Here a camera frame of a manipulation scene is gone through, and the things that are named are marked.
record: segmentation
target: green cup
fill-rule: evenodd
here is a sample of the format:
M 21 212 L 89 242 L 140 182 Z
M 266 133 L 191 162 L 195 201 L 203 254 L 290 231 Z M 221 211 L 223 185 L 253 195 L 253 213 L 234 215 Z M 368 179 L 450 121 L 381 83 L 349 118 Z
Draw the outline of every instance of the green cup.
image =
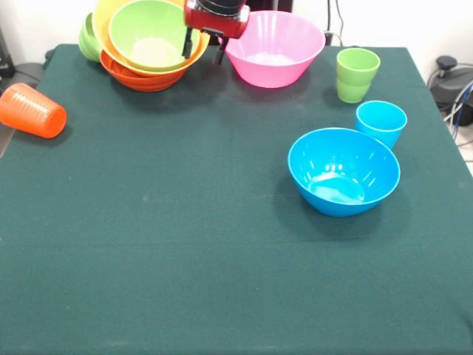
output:
M 94 30 L 92 29 L 91 13 L 86 17 L 86 20 L 82 25 L 81 33 L 79 34 L 79 49 L 90 61 L 100 61 L 102 49 L 94 35 Z
M 337 55 L 337 94 L 340 100 L 356 104 L 363 100 L 381 65 L 370 50 L 348 48 Z

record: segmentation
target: white wall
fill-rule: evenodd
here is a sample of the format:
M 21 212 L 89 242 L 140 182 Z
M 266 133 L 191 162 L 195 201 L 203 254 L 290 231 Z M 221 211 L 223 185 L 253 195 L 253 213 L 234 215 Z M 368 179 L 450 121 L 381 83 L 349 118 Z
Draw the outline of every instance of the white wall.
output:
M 59 43 L 76 43 L 97 0 L 0 0 L 0 26 L 15 63 L 43 61 Z M 440 54 L 473 63 L 473 1 L 339 0 L 345 45 L 408 47 L 424 78 Z M 294 12 L 326 27 L 326 0 L 294 0 Z M 338 29 L 333 7 L 333 30 Z

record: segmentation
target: green bowl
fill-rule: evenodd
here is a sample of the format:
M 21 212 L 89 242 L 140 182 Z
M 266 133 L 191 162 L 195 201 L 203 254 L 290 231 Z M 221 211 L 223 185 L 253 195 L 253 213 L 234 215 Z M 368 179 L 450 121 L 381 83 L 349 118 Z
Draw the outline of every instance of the green bowl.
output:
M 79 49 L 82 54 L 90 61 L 100 61 L 101 46 L 98 43 L 92 29 L 92 14 L 90 13 L 79 35 Z
M 110 22 L 115 49 L 134 67 L 152 72 L 175 70 L 182 56 L 187 27 L 184 9 L 164 0 L 138 0 L 122 6 Z M 199 47 L 192 31 L 192 54 Z

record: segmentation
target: blue bowl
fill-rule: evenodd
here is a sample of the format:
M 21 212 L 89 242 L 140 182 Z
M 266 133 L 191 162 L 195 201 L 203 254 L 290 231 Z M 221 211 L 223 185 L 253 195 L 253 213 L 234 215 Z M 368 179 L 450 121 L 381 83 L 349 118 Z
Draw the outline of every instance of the blue bowl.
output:
M 290 148 L 287 162 L 305 200 L 332 217 L 372 209 L 395 190 L 401 176 L 387 146 L 345 128 L 303 135 Z

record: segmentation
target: cup rim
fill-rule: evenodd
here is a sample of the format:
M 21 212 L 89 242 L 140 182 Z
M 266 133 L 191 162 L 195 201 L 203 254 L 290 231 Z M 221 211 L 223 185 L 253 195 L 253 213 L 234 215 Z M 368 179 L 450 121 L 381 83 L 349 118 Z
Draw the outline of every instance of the cup rim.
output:
M 353 50 L 355 50 L 355 51 L 362 51 L 362 52 L 368 52 L 368 53 L 370 53 L 370 54 L 373 54 L 373 55 L 376 57 L 376 59 L 378 60 L 378 63 L 376 64 L 375 67 L 369 68 L 369 69 L 355 69 L 355 68 L 348 67 L 347 65 L 341 63 L 341 62 L 340 62 L 340 55 L 341 55 L 342 53 L 351 52 L 351 51 L 353 51 Z M 343 68 L 349 69 L 349 70 L 353 70 L 354 72 L 371 72 L 371 71 L 373 71 L 373 70 L 377 70 L 377 69 L 381 66 L 381 58 L 379 58 L 379 55 L 377 55 L 376 53 L 374 53 L 372 50 L 367 50 L 367 49 L 365 49 L 365 48 L 354 47 L 354 48 L 346 48 L 346 49 L 341 50 L 340 52 L 338 52 L 338 54 L 337 54 L 337 63 L 338 63 L 339 65 L 341 65 Z
M 398 128 L 395 128 L 395 129 L 381 129 L 381 128 L 376 128 L 376 127 L 373 127 L 373 126 L 370 126 L 369 124 L 367 124 L 361 117 L 360 117 L 360 108 L 362 108 L 363 106 L 365 105 L 369 105 L 369 104 L 386 104 L 388 106 L 391 106 L 391 107 L 395 107 L 396 109 L 398 109 L 399 111 L 402 112 L 402 115 L 404 117 L 404 123 L 398 127 Z M 364 103 L 362 103 L 361 105 L 358 106 L 358 108 L 356 109 L 356 118 L 360 120 L 360 122 L 363 123 L 363 125 L 365 125 L 366 127 L 370 128 L 370 129 L 373 129 L 375 131 L 379 131 L 379 132 L 385 132 L 385 133 L 392 133 L 392 132 L 397 132 L 397 131 L 401 131 L 402 129 L 404 129 L 404 127 L 407 125 L 407 115 L 405 113 L 405 111 L 400 108 L 399 106 L 397 105 L 394 105 L 393 103 L 391 102 L 388 102 L 388 101 L 382 101 L 382 100 L 371 100 L 371 101 L 366 101 Z

